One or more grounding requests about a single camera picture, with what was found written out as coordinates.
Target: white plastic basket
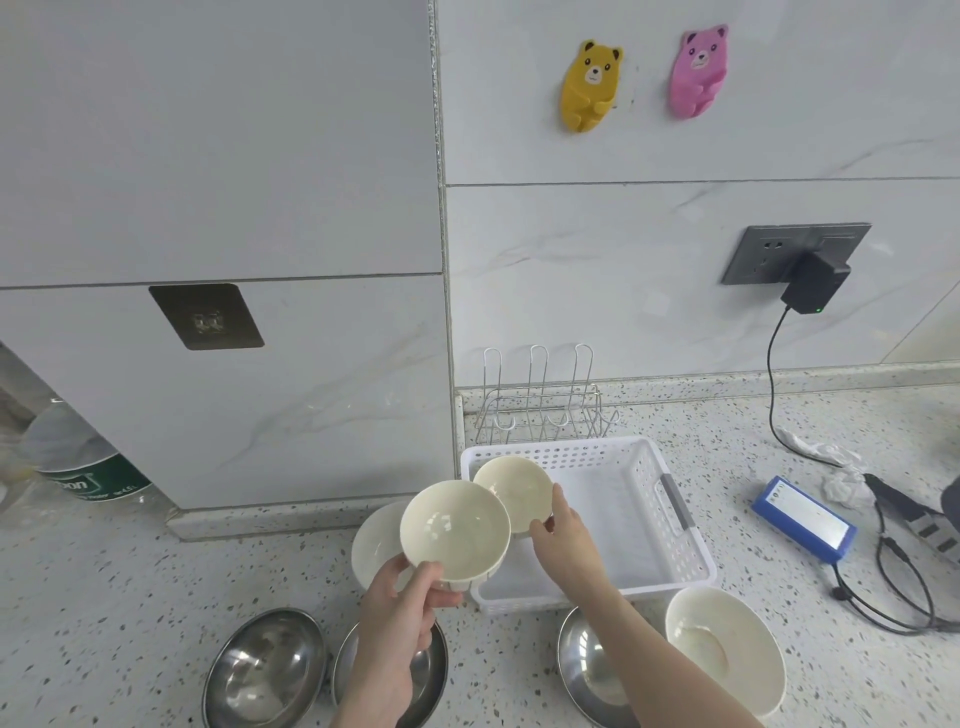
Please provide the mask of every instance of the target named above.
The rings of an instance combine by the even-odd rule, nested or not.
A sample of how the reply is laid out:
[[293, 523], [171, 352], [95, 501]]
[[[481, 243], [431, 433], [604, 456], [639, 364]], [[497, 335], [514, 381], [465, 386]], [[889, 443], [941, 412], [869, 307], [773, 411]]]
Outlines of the white plastic basket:
[[[716, 579], [707, 545], [653, 441], [630, 436], [476, 446], [461, 455], [461, 477], [472, 480], [500, 455], [534, 460], [564, 486], [621, 594], [670, 592]], [[496, 574], [470, 594], [487, 614], [570, 604], [540, 567], [530, 539], [513, 540]]]

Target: basket handle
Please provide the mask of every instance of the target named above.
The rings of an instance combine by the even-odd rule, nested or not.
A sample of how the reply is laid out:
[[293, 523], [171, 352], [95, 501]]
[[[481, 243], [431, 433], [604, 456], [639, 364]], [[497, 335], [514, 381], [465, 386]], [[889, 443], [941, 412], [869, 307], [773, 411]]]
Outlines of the basket handle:
[[660, 476], [660, 482], [663, 484], [663, 490], [666, 491], [666, 496], [670, 498], [670, 505], [673, 506], [673, 512], [677, 514], [680, 527], [684, 531], [689, 530], [696, 524], [693, 522], [693, 517], [690, 516], [690, 512], [686, 509], [686, 503], [684, 503], [683, 496], [680, 495], [680, 489], [677, 488], [677, 483], [674, 481], [673, 475], [664, 473]]

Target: metal bowl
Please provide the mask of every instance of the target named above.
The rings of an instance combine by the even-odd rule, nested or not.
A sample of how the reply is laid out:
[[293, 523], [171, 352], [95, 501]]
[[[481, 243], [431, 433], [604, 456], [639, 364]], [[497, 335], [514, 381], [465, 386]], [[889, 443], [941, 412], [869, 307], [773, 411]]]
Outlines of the metal bowl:
[[557, 667], [573, 704], [592, 723], [601, 728], [639, 728], [627, 693], [579, 609], [570, 612], [560, 628]]
[[204, 686], [207, 728], [291, 728], [326, 674], [320, 626], [299, 609], [274, 609], [233, 633]]
[[[357, 627], [354, 625], [344, 640], [330, 678], [333, 704], [339, 705], [347, 692], [353, 660], [357, 656]], [[447, 652], [446, 638], [440, 626], [434, 623], [430, 646], [414, 655], [410, 663], [410, 676], [414, 680], [414, 694], [410, 707], [396, 722], [396, 728], [420, 728], [433, 714], [440, 703], [446, 687]]]

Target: power cord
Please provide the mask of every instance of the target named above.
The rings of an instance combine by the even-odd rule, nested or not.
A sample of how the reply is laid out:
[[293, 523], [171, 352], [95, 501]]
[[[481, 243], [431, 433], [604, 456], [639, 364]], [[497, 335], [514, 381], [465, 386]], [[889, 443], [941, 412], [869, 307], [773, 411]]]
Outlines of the power cord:
[[[773, 433], [773, 436], [777, 439], [781, 445], [790, 450], [796, 455], [800, 455], [802, 458], [807, 460], [812, 460], [813, 462], [820, 463], [822, 465], [829, 465], [832, 468], [840, 468], [841, 466], [837, 463], [834, 463], [830, 460], [825, 460], [819, 458], [816, 455], [811, 455], [806, 452], [801, 452], [796, 448], [793, 448], [789, 443], [784, 442], [780, 435], [777, 433], [777, 429], [774, 427], [774, 409], [777, 403], [777, 390], [774, 386], [774, 373], [773, 368], [770, 364], [770, 356], [773, 352], [774, 341], [777, 339], [777, 334], [780, 332], [780, 327], [783, 325], [783, 320], [786, 318], [786, 315], [790, 312], [790, 306], [788, 305], [783, 313], [780, 315], [780, 320], [777, 321], [777, 326], [774, 328], [774, 333], [770, 337], [770, 344], [767, 346], [767, 376], [770, 378], [770, 411], [768, 422], [770, 424], [770, 431]], [[860, 595], [858, 595], [848, 584], [848, 582], [840, 574], [840, 569], [836, 564], [833, 564], [833, 575], [836, 577], [837, 586], [830, 592], [833, 598], [838, 601], [847, 601], [850, 603], [851, 607], [859, 614], [862, 618], [868, 621], [875, 627], [884, 630], [885, 632], [890, 632], [895, 635], [902, 635], [904, 637], [911, 637], [914, 635], [922, 635], [926, 632], [951, 632], [951, 633], [960, 633], [960, 622], [952, 621], [949, 619], [942, 619], [937, 617], [936, 610], [933, 606], [933, 596], [930, 594], [929, 588], [926, 586], [926, 581], [924, 577], [920, 574], [920, 571], [913, 565], [913, 562], [910, 560], [910, 557], [907, 555], [900, 544], [898, 544], [890, 536], [887, 536], [887, 522], [883, 516], [883, 511], [880, 509], [880, 504], [878, 501], [874, 501], [874, 507], [876, 509], [876, 515], [880, 521], [880, 533], [876, 541], [876, 551], [874, 553], [874, 559], [876, 561], [876, 567], [880, 571], [880, 575], [883, 577], [883, 580], [886, 582], [887, 586], [893, 590], [900, 599], [902, 599], [906, 604], [908, 604], [914, 611], [919, 612], [920, 614], [926, 617], [926, 624], [910, 624], [908, 622], [900, 621], [899, 619], [894, 619], [889, 615], [881, 612], [875, 606], [868, 603]], [[893, 583], [890, 576], [887, 575], [886, 569], [883, 567], [883, 555], [884, 547], [889, 548], [893, 554], [899, 558], [904, 564], [913, 571], [914, 575], [917, 577], [917, 581], [920, 582], [921, 589], [924, 590], [924, 599], [926, 600], [926, 609], [921, 607], [919, 604], [914, 602], [910, 597], [904, 594], [896, 584]], [[875, 617], [867, 614], [867, 612], [872, 612]]]

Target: black charger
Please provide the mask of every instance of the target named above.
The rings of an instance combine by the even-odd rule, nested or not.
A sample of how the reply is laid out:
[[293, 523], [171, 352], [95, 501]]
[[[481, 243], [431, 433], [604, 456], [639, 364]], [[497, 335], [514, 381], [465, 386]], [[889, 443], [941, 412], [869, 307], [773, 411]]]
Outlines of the black charger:
[[780, 300], [797, 313], [820, 313], [847, 279], [850, 266], [830, 258], [824, 251], [805, 254], [790, 273]]

